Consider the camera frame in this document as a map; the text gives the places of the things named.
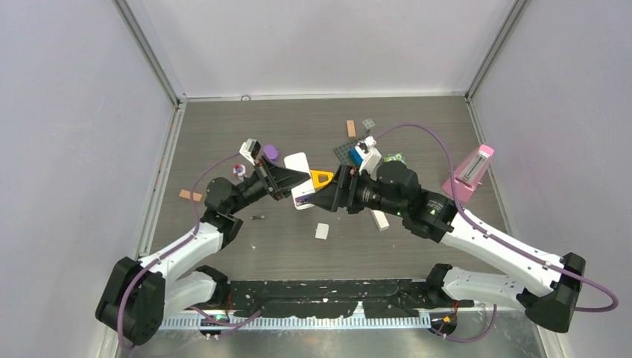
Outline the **grey lego post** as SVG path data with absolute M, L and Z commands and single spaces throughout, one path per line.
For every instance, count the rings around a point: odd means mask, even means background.
M 372 119 L 365 119 L 361 123 L 367 131 L 370 131 L 376 126 L 375 122 Z

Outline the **blue purple battery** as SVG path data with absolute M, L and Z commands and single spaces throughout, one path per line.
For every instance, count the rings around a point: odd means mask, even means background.
M 296 204 L 297 205 L 304 205 L 307 204 L 309 202 L 309 196 L 308 195 L 304 195 L 304 196 L 300 196 L 298 198 L 296 198 Z

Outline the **pink metronome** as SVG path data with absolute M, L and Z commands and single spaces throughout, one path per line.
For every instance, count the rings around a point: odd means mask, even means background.
M 481 185 L 481 179 L 489 168 L 494 152 L 492 147 L 480 145 L 456 168 L 455 179 L 448 178 L 441 189 L 452 198 L 453 183 L 459 200 L 464 204 L 467 203 Z

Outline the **green monster toy cube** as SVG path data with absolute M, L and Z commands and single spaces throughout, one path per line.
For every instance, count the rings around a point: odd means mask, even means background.
M 384 161 L 385 163 L 395 161 L 395 162 L 400 162 L 400 163 L 403 163 L 404 165 L 406 165 L 406 164 L 407 164 L 407 162 L 406 162 L 406 160 L 405 160 L 405 157 L 404 157 L 404 155 L 403 155 L 403 153 L 402 153 L 402 152 L 395 153 L 395 154 L 388 154 L 388 155 L 386 155 L 386 156 L 383 158 L 383 161 Z

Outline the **white remote battery cover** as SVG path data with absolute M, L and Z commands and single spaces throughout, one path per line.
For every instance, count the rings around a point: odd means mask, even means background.
M 390 227 L 388 219 L 383 212 L 371 210 L 370 213 L 379 231 L 387 230 Z

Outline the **small clown figurine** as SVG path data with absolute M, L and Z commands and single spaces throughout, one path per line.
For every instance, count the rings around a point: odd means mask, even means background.
M 244 165 L 235 164 L 233 167 L 233 174 L 239 180 L 244 180 L 246 178 L 246 168 Z

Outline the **small wooden block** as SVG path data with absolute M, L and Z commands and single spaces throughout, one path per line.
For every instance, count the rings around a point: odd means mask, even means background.
M 347 136 L 349 138 L 356 137 L 356 126 L 353 120 L 346 120 Z

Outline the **long wooden block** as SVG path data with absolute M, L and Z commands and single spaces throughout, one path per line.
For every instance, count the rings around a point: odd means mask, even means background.
M 197 192 L 190 192 L 188 190 L 182 189 L 178 195 L 180 198 L 184 198 L 187 200 L 193 200 L 194 202 L 202 202 L 203 196 Z

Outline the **purple spool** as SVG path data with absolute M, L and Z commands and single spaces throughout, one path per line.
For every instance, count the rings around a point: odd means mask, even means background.
M 263 147 L 264 155 L 272 162 L 276 162 L 279 159 L 279 150 L 274 145 L 265 145 Z

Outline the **grey lego baseplate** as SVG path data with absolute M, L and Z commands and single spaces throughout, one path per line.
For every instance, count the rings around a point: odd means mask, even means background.
M 349 150 L 356 148 L 361 153 L 363 160 L 367 156 L 369 145 L 360 139 L 352 139 L 343 145 L 333 149 L 334 154 L 343 165 L 354 166 L 349 156 Z

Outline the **small white battery lid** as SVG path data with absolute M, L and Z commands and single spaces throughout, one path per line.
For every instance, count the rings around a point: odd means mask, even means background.
M 325 223 L 318 223 L 315 229 L 315 238 L 326 240 L 329 235 L 329 225 Z

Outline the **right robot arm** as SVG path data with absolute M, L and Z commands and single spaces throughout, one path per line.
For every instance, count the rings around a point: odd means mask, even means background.
M 451 300 L 483 301 L 518 310 L 547 330 L 569 331 L 585 259 L 533 248 L 470 211 L 459 211 L 451 198 L 422 188 L 416 172 L 401 162 L 380 165 L 374 177 L 341 165 L 308 202 L 329 212 L 343 207 L 349 214 L 371 209 L 398 216 L 413 235 L 472 254 L 500 270 L 486 274 L 437 264 L 425 287 L 426 298 L 435 306 Z

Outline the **yellow triangular frame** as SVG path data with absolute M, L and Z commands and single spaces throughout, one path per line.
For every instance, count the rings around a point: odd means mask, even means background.
M 335 174 L 328 171 L 311 170 L 310 175 L 312 177 L 312 185 L 314 189 L 319 190 L 327 185 L 333 179 Z

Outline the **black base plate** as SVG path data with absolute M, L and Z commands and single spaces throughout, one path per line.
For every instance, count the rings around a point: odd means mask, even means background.
M 235 280 L 225 307 L 239 317 L 348 318 L 357 306 L 366 318 L 410 318 L 420 310 L 472 307 L 422 280 Z

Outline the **blue lego brick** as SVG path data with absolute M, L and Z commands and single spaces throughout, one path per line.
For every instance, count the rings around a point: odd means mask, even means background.
M 363 162 L 363 157 L 361 153 L 358 152 L 356 148 L 353 148 L 349 150 L 349 156 L 351 161 L 353 162 L 353 165 L 359 168 Z

